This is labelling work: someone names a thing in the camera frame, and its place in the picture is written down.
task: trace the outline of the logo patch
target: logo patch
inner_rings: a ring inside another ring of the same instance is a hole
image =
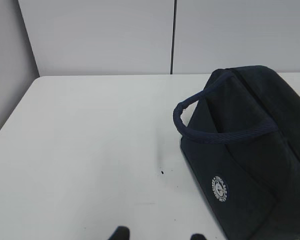
[[[214,176],[212,179],[212,191],[220,202],[225,202],[228,197],[227,187],[224,181],[219,176]]]

